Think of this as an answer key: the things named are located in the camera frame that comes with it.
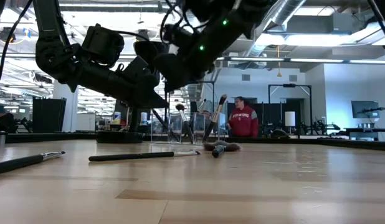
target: brush bristles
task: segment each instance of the brush bristles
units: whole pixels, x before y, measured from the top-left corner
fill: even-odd
[[[206,143],[203,145],[205,151],[213,151],[216,146],[225,146],[225,152],[236,152],[242,149],[242,147],[236,143],[227,143],[225,141],[217,141],[215,143]]]
[[[223,105],[226,99],[227,99],[227,95],[226,94],[222,95],[222,98],[220,98],[219,105]]]
[[[177,109],[178,111],[184,111],[184,105],[178,104],[178,105],[176,105],[176,109]]]

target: black partition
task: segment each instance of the black partition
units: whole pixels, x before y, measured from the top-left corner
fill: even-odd
[[[33,99],[33,132],[54,133],[62,131],[66,99]]]

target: ductwork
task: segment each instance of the ductwork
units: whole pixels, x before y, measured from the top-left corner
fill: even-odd
[[[305,3],[306,0],[278,0],[273,7],[269,10],[269,13],[265,16],[262,23],[255,30],[255,41],[260,37],[262,32],[268,28],[274,28],[276,26],[285,26],[291,17],[298,11],[298,9]],[[265,50],[266,45],[259,45],[254,43],[251,48],[246,51],[245,57],[259,57]],[[248,68],[259,68],[257,62],[244,62],[235,65],[235,68],[242,70]]]

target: desk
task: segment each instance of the desk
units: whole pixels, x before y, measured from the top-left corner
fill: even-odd
[[[361,138],[373,138],[374,141],[378,141],[378,133],[385,132],[385,129],[376,129],[376,128],[346,128],[346,133],[349,136],[349,139],[352,138],[361,139]]]

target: white cylinder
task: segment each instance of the white cylinder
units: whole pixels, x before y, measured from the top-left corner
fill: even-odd
[[[295,112],[286,111],[285,112],[285,127],[295,127]]]
[[[147,113],[141,112],[140,125],[147,125]]]
[[[120,112],[115,112],[113,114],[113,123],[114,124],[120,124],[120,116],[121,116]]]

